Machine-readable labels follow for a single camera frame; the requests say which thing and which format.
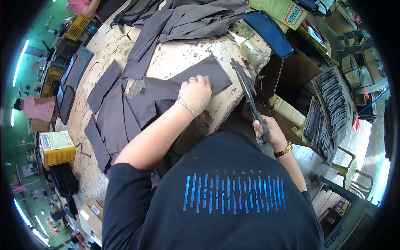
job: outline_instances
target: glue bottle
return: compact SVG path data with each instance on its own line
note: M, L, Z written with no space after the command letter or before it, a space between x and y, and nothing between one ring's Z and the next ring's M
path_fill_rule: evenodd
M240 51L244 54L248 62L257 70L263 68L270 60L269 56L257 47L254 43L245 38L236 35L228 30L229 34L233 36L235 42L239 45Z

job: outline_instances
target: dark hair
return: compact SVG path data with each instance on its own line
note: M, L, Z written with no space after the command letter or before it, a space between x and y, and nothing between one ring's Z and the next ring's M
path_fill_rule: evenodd
M18 98L17 100L15 100L14 108L15 108L16 110L21 110L21 99L20 99L20 98Z

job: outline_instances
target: blue printed graphic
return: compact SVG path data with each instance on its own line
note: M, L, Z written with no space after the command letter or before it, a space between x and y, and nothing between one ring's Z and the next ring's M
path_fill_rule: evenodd
M193 207L194 202L194 189L196 186L196 173L193 173L193 183L192 183L192 198L190 199L190 207Z
M250 174L250 176L244 176L245 180L241 180L239 176L237 176L237 179L236 176L235 178L227 176L226 172L211 175L210 178L208 174L204 174L203 177L199 177L199 175L193 172L192 175L186 177L184 212L212 214L213 209L221 209L221 214L262 213L269 212L270 207L273 208L274 206L275 211L278 211L280 207L286 210L284 180L279 179L278 175L276 179L273 178L272 180L268 176L268 184L267 178L263 179L262 175L252 177Z

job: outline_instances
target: yellow plastic crate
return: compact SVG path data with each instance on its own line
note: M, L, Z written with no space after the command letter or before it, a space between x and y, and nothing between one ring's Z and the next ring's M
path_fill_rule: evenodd
M49 66L46 79L44 80L43 90L40 97L50 97L53 95L54 81L59 81L62 76L62 71L53 65Z
M71 39L73 41L78 40L78 38L82 35L86 27L89 25L90 21L93 19L92 17L85 17L82 14L79 14L76 19L73 21L71 26L68 28L67 32L63 35L64 38Z

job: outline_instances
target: scissors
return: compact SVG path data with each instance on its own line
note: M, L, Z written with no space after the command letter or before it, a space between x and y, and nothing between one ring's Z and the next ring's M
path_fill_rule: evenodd
M233 58L231 60L232 60L232 62L230 64L233 66L233 69L236 71L236 74L238 75L239 82L240 82L240 85L242 86L244 95L246 96L246 99L250 104L250 110L253 115L253 121L258 120L262 127L262 133L260 134L260 138L257 138L257 142L261 146L264 146L266 144L266 142L269 141L271 138L271 133L268 129L267 121L262 119L261 113L258 112L256 109L256 104L254 103L254 98L251 94L250 86L244 75L245 73L242 70L242 67Z

